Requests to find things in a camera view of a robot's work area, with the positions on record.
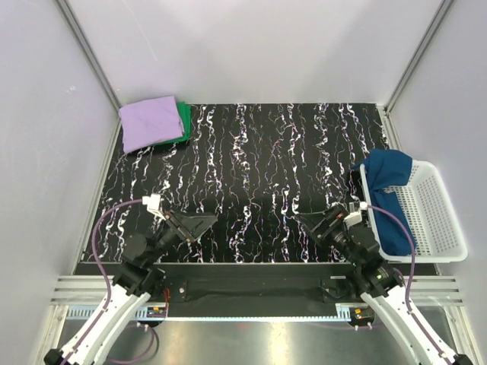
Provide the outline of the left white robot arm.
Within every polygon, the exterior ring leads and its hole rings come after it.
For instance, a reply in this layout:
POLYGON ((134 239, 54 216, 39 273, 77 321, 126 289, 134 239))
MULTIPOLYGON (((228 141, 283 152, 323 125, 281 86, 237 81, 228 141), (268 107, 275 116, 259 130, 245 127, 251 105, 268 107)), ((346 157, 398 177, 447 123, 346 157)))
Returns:
POLYGON ((61 348, 50 349, 45 364, 102 364, 137 309, 148 301, 168 298, 164 288, 165 272, 155 262, 170 247, 199 240, 218 218, 211 213, 188 214, 163 210, 161 196, 152 194, 121 202, 100 216, 91 234, 95 262, 106 286, 106 293, 92 315, 72 339, 61 348), (133 234, 125 239, 122 263, 112 279, 108 278, 97 253, 97 232, 103 220, 113 212, 131 205, 144 205, 148 213, 161 219, 151 236, 133 234))

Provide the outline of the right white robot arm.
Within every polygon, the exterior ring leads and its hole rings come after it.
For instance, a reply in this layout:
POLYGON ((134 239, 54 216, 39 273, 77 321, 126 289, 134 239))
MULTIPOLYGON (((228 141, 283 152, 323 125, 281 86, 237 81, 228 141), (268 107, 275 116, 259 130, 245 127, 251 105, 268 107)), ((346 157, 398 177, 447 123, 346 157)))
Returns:
POLYGON ((345 275, 345 283, 334 290, 344 290, 350 299, 365 302, 410 364, 471 364, 468 355, 445 343, 413 303, 410 290, 415 261, 411 261, 409 279, 405 281, 399 270, 379 253, 372 229, 362 223, 362 212, 368 209, 392 218, 406 239, 412 240, 399 218, 367 202, 361 202, 353 212, 334 205, 321 212, 297 214, 295 220, 315 243, 334 246, 353 266, 345 275))

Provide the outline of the purple t shirt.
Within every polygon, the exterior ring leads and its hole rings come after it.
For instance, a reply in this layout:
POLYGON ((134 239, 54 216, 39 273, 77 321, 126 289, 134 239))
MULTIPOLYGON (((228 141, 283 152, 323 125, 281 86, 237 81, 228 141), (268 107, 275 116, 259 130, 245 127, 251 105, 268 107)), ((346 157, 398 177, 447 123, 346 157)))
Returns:
POLYGON ((122 106, 118 114, 125 154, 181 138, 184 134, 175 96, 130 103, 122 106))

